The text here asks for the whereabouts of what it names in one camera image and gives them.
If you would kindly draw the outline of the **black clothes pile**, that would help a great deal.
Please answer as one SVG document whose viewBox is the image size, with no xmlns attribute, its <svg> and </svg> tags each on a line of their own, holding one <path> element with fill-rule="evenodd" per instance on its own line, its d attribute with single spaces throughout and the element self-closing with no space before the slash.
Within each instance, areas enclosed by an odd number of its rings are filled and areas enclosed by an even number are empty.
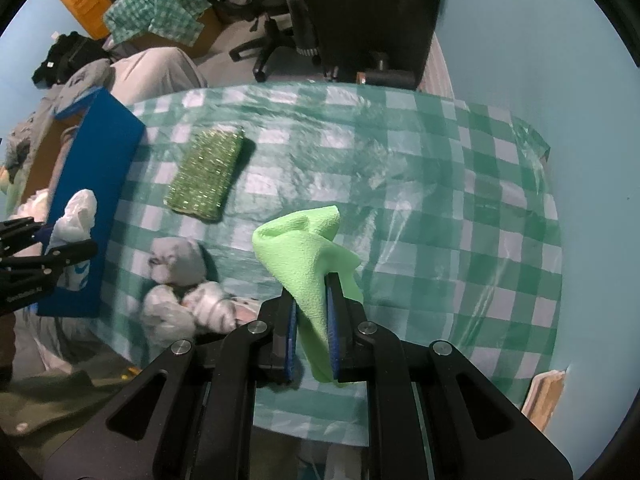
<svg viewBox="0 0 640 480">
<path fill-rule="evenodd" d="M 47 57 L 32 74 L 37 88 L 65 84 L 78 70 L 101 58 L 111 58 L 99 41 L 78 32 L 60 35 L 50 47 Z"/>
</svg>

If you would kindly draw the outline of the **black office chair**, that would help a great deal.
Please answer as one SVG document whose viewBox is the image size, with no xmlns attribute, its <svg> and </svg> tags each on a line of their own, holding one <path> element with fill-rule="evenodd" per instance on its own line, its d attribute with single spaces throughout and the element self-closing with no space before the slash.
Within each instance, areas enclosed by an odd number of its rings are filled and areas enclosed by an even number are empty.
<svg viewBox="0 0 640 480">
<path fill-rule="evenodd" d="M 308 0 L 208 0 L 212 7 L 227 18 L 239 18 L 251 22 L 252 29 L 264 25 L 265 35 L 247 41 L 231 49 L 233 62 L 242 60 L 242 54 L 257 50 L 253 67 L 257 82 L 267 80 L 265 67 L 273 52 L 286 47 L 297 54 L 310 58 L 312 64 L 321 64 L 318 36 L 312 24 Z"/>
</svg>

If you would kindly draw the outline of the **lime green microfiber cloth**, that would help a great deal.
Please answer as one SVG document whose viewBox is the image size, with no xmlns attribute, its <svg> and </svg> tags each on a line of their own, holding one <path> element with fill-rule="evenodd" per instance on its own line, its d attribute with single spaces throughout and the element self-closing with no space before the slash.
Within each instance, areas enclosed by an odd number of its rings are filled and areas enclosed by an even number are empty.
<svg viewBox="0 0 640 480">
<path fill-rule="evenodd" d="M 363 300 L 356 283 L 360 259 L 334 242 L 340 221 L 337 206 L 325 206 L 286 214 L 263 224 L 252 235 L 256 258 L 293 296 L 299 307 L 299 338 L 311 374 L 318 382 L 333 380 L 326 317 L 326 276 L 338 275 L 345 298 Z"/>
</svg>

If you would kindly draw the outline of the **white plastic bag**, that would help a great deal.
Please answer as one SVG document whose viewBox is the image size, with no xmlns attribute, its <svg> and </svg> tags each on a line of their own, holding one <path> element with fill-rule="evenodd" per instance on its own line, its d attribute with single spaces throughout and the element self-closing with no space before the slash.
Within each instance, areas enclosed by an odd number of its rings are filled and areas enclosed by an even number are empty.
<svg viewBox="0 0 640 480">
<path fill-rule="evenodd" d="M 91 190 L 84 188 L 76 192 L 67 202 L 62 217 L 53 226 L 47 252 L 68 244 L 91 240 L 97 209 L 98 201 Z M 72 292 L 79 292 L 88 283 L 89 271 L 89 260 L 73 263 L 64 268 L 56 284 Z"/>
</svg>

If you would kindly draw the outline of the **black cabinet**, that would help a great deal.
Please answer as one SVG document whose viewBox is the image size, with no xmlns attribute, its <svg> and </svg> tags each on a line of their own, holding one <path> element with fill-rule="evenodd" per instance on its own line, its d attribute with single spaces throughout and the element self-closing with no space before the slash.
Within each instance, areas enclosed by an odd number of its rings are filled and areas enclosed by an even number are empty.
<svg viewBox="0 0 640 480">
<path fill-rule="evenodd" d="M 390 68 L 410 70 L 419 82 L 431 50 L 442 0 L 308 0 L 326 76 L 365 84 L 373 52 Z"/>
</svg>

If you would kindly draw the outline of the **blue cardboard box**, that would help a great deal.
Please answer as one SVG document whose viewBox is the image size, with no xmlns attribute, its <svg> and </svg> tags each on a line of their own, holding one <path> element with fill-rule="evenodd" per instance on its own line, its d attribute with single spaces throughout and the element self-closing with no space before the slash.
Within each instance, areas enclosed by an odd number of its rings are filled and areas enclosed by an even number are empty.
<svg viewBox="0 0 640 480">
<path fill-rule="evenodd" d="M 15 179 L 22 204 L 46 188 L 47 224 L 62 217 L 72 196 L 86 188 L 98 208 L 91 238 L 98 253 L 91 259 L 88 283 L 79 292 L 58 287 L 38 302 L 42 316 L 95 318 L 100 313 L 102 275 L 120 192 L 144 133 L 144 125 L 105 89 L 94 89 L 54 115 L 40 143 L 32 148 L 32 164 Z"/>
</svg>

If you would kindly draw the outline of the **white mesh bath pouf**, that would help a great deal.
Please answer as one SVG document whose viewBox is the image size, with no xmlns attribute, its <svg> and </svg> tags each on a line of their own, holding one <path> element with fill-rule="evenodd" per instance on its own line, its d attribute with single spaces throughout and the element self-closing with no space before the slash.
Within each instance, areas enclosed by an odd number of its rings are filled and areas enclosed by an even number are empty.
<svg viewBox="0 0 640 480">
<path fill-rule="evenodd" d="M 30 196 L 24 204 L 18 206 L 9 219 L 33 218 L 35 222 L 45 222 L 48 218 L 49 207 L 49 190 L 43 188 Z"/>
</svg>

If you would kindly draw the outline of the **light grey sock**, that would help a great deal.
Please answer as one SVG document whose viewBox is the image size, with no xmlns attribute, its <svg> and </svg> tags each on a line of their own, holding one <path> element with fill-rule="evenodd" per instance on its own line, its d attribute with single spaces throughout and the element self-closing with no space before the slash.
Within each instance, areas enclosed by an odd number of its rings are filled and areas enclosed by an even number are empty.
<svg viewBox="0 0 640 480">
<path fill-rule="evenodd" d="M 200 245 L 190 238 L 160 237 L 152 241 L 150 278 L 162 285 L 190 287 L 206 279 Z"/>
</svg>

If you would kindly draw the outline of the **printed plastic bag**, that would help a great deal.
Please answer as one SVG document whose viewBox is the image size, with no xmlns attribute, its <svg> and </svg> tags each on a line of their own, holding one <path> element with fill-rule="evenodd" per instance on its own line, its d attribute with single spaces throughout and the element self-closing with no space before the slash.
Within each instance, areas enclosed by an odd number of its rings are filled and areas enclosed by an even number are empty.
<svg viewBox="0 0 640 480">
<path fill-rule="evenodd" d="M 179 297 L 169 285 L 156 285 L 144 297 L 140 320 L 151 344 L 166 347 L 201 334 L 227 335 L 258 317 L 252 298 L 227 294 L 217 282 L 203 282 Z"/>
</svg>

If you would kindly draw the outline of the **green checkered tablecloth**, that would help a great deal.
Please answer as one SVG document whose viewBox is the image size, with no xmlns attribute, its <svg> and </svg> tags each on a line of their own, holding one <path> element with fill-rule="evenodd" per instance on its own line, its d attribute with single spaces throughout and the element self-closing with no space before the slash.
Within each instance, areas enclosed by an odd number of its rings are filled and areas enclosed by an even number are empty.
<svg viewBox="0 0 640 480">
<path fill-rule="evenodd" d="M 140 320 L 153 240 L 198 240 L 222 287 L 257 300 L 279 284 L 253 232 L 335 206 L 336 241 L 360 261 L 368 317 L 415 344 L 449 340 L 513 403 L 550 364 L 562 288 L 548 144 L 505 110 L 348 84 L 249 84 L 134 104 L 146 133 L 115 214 L 101 313 L 91 329 L 145 366 Z M 164 203 L 189 141 L 239 130 L 248 157 L 219 222 Z"/>
</svg>

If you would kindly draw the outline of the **grey quilted blanket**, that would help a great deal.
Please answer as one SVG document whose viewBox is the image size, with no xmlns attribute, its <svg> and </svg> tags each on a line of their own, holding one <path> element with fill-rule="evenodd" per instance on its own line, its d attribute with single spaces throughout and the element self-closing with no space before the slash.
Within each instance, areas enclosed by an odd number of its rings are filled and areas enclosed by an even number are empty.
<svg viewBox="0 0 640 480">
<path fill-rule="evenodd" d="M 93 88 L 111 88 L 114 78 L 115 70 L 107 58 L 100 58 L 81 67 L 65 84 L 54 84 L 36 110 L 6 136 L 6 158 L 1 164 L 1 192 L 6 196 L 8 216 L 17 206 L 22 195 L 21 186 L 32 164 L 35 150 L 54 116 Z"/>
</svg>

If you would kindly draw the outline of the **green sparkly knitted cloth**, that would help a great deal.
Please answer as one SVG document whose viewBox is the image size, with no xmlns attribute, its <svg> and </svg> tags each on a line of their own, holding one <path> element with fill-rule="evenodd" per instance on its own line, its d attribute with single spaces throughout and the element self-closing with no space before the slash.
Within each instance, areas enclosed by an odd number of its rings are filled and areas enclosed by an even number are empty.
<svg viewBox="0 0 640 480">
<path fill-rule="evenodd" d="M 197 133 L 168 186 L 165 205 L 177 214 L 219 221 L 244 140 L 239 129 Z"/>
</svg>

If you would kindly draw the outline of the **grey sofa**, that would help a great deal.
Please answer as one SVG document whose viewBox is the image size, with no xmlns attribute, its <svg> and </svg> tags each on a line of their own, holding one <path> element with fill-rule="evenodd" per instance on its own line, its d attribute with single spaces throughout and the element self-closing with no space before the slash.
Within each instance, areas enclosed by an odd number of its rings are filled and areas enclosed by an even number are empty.
<svg viewBox="0 0 640 480">
<path fill-rule="evenodd" d="M 115 62 L 112 72 L 108 91 L 124 105 L 207 87 L 198 66 L 176 47 L 152 48 L 130 55 Z"/>
</svg>

